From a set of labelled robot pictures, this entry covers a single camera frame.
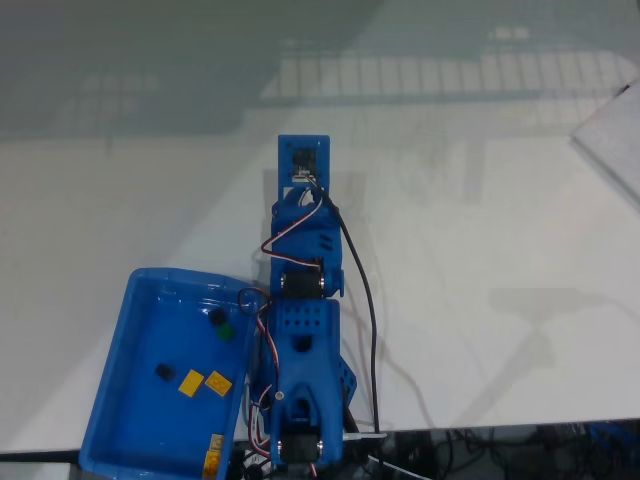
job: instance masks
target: green lego piece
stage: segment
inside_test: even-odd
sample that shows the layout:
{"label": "green lego piece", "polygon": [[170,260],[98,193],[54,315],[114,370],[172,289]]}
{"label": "green lego piece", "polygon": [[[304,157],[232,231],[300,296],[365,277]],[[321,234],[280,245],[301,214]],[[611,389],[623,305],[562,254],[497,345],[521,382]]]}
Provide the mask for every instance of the green lego piece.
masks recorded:
{"label": "green lego piece", "polygon": [[229,343],[233,340],[233,337],[236,336],[236,331],[233,329],[231,325],[225,323],[216,328],[216,332],[218,332],[218,337],[225,343]]}

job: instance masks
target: blue plastic tray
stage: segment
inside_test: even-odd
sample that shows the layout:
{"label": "blue plastic tray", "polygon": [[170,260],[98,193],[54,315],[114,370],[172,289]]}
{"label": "blue plastic tray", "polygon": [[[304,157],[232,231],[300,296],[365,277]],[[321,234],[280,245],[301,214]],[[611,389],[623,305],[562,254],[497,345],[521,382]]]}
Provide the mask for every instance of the blue plastic tray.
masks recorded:
{"label": "blue plastic tray", "polygon": [[[212,434],[224,435],[224,479],[240,409],[254,321],[238,309],[248,285],[221,275],[152,268],[133,272],[111,342],[80,466],[110,478],[201,478]],[[221,306],[236,335],[224,343],[208,318]],[[166,381],[160,363],[175,369]],[[190,369],[215,370],[233,386],[224,396],[204,382],[189,398],[178,388]]]}

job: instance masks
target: cable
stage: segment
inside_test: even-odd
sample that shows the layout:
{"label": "cable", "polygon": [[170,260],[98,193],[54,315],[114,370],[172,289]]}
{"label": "cable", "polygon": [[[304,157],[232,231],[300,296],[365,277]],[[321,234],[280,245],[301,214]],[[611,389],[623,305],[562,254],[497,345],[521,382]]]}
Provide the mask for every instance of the cable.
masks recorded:
{"label": "cable", "polygon": [[257,407],[255,405],[251,405],[251,407],[249,408],[249,444],[251,445],[251,448],[258,455],[262,455],[264,458],[271,459],[271,455],[269,455],[269,453],[266,452],[265,450],[262,450],[256,444],[255,439],[253,438],[254,433],[257,435],[257,430],[258,430],[257,417],[254,417],[254,415],[253,415],[253,409],[254,408],[257,408]]}
{"label": "cable", "polygon": [[338,211],[338,207],[331,201],[329,194],[325,192],[322,188],[318,186],[316,181],[308,176],[307,179],[309,182],[316,187],[318,193],[322,196],[322,200],[327,204],[329,209],[333,212],[335,217],[338,219],[340,223],[340,228],[342,229],[342,233],[344,234],[344,238],[349,245],[349,250],[351,250],[351,254],[353,255],[353,259],[356,262],[356,266],[358,267],[358,271],[360,272],[360,276],[362,277],[362,283],[364,284],[364,290],[367,294],[367,303],[369,304],[369,315],[371,317],[371,396],[373,403],[373,429],[376,433],[380,433],[380,419],[378,415],[378,388],[376,385],[376,342],[378,338],[378,326],[376,325],[376,312],[373,306],[373,296],[371,295],[371,288],[369,287],[369,281],[367,280],[367,274],[364,271],[364,267],[362,266],[362,262],[360,261],[360,257],[358,256],[358,252],[356,251],[356,247],[353,244],[353,240],[351,240],[351,235],[349,235],[349,230],[347,230],[347,226]]}
{"label": "cable", "polygon": [[[242,296],[244,294],[245,291],[252,291],[252,292],[258,292],[260,295],[262,295],[265,299],[266,302],[264,305],[262,305],[260,307],[260,309],[258,309],[258,313],[252,313],[247,311],[243,304],[242,304]],[[240,308],[240,311],[242,313],[244,313],[245,315],[249,315],[249,316],[254,316],[256,317],[256,326],[258,327],[258,330],[260,330],[260,333],[262,334],[262,336],[267,340],[267,344],[269,345],[269,349],[271,350],[271,355],[273,356],[273,363],[276,366],[276,386],[278,385],[278,376],[280,374],[280,361],[278,358],[278,350],[276,349],[276,344],[273,341],[273,338],[271,337],[271,334],[269,333],[269,331],[267,330],[267,328],[265,328],[264,323],[262,322],[262,320],[260,319],[260,316],[263,314],[266,314],[266,312],[269,310],[269,308],[271,308],[271,296],[265,292],[264,290],[262,290],[261,288],[258,287],[245,287],[245,288],[241,288],[240,290],[238,290],[238,307]]]}
{"label": "cable", "polygon": [[260,250],[262,250],[262,253],[264,253],[265,255],[269,255],[270,257],[279,258],[281,260],[287,260],[289,262],[296,263],[296,264],[302,265],[304,267],[313,267],[313,268],[318,268],[318,269],[321,268],[321,265],[318,262],[311,262],[311,261],[308,261],[308,260],[302,260],[300,258],[292,257],[291,255],[285,255],[284,253],[276,253],[273,250],[267,250],[267,247],[269,245],[271,245],[275,241],[277,241],[277,240],[281,239],[282,237],[284,237],[287,233],[289,233],[294,228],[300,226],[300,224],[302,222],[304,222],[304,221],[308,220],[309,218],[311,218],[320,209],[321,206],[322,206],[322,198],[320,199],[320,201],[318,202],[316,207],[313,210],[311,210],[309,213],[307,213],[306,215],[303,215],[302,217],[300,217],[298,220],[293,222],[291,225],[289,225],[287,228],[282,230],[280,233],[278,233],[278,234],[272,236],[271,238],[268,238],[267,240],[265,240],[265,242],[262,245],[260,245]]}
{"label": "cable", "polygon": [[[262,394],[260,395],[260,398],[258,399],[258,408],[262,408],[262,400],[264,399],[267,392],[271,390],[271,387],[273,387],[273,385],[269,385],[267,388],[265,388]],[[269,405],[267,408],[262,408],[262,410],[269,410],[269,408],[271,408],[271,405]]]}
{"label": "cable", "polygon": [[[380,463],[381,465],[384,465],[385,467],[388,467],[388,468],[391,468],[391,469],[393,469],[393,470],[396,470],[397,472],[404,473],[405,475],[408,475],[408,476],[410,476],[410,477],[413,477],[413,478],[419,478],[419,479],[421,479],[421,480],[431,480],[431,479],[430,479],[430,478],[428,478],[428,477],[423,477],[422,475],[418,475],[417,473],[410,472],[409,470],[405,470],[404,468],[400,468],[400,467],[398,467],[398,466],[396,466],[396,465],[394,465],[394,464],[392,464],[392,463],[389,463],[389,462],[383,462],[383,463],[381,463],[381,460],[377,459],[376,457],[372,457],[371,455],[369,455],[369,459],[370,459],[370,460],[373,460],[374,462]],[[366,468],[362,467],[362,469],[363,469],[366,473],[368,473],[370,476],[373,476],[373,475],[371,474],[371,472],[369,472]]]}
{"label": "cable", "polygon": [[449,445],[449,461],[447,462],[447,466],[444,469],[442,477],[440,477],[441,480],[445,480],[453,468],[453,440],[451,439],[451,433],[449,433],[449,430],[445,430],[444,434],[447,437],[447,444]]}

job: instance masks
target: white tabletop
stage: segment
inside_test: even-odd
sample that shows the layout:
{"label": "white tabletop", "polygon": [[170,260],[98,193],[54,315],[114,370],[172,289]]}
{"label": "white tabletop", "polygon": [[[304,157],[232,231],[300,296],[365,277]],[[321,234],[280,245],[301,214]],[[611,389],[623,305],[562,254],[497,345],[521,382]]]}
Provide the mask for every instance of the white tabletop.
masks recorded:
{"label": "white tabletop", "polygon": [[268,278],[280,133],[331,136],[384,429],[640,416],[640,218],[569,142],[636,2],[229,3],[0,6],[0,450],[81,445],[135,268]]}

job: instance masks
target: yellow lego brick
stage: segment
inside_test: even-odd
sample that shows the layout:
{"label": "yellow lego brick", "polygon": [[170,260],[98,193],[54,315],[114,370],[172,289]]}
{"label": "yellow lego brick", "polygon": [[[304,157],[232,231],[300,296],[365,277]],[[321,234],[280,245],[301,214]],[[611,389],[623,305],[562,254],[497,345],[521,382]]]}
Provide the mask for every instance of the yellow lego brick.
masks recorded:
{"label": "yellow lego brick", "polygon": [[231,388],[231,382],[216,371],[209,375],[205,384],[221,397],[224,397]]}
{"label": "yellow lego brick", "polygon": [[204,380],[204,375],[199,374],[195,370],[189,370],[189,373],[184,377],[182,385],[180,385],[178,390],[184,393],[187,397],[193,397],[202,383],[202,380]]}
{"label": "yellow lego brick", "polygon": [[209,450],[222,450],[222,444],[224,442],[224,436],[216,435],[215,433],[211,435],[211,443],[209,444]]}
{"label": "yellow lego brick", "polygon": [[204,468],[202,469],[202,478],[216,478],[218,468],[220,468],[220,455],[217,450],[209,450],[204,459]]}

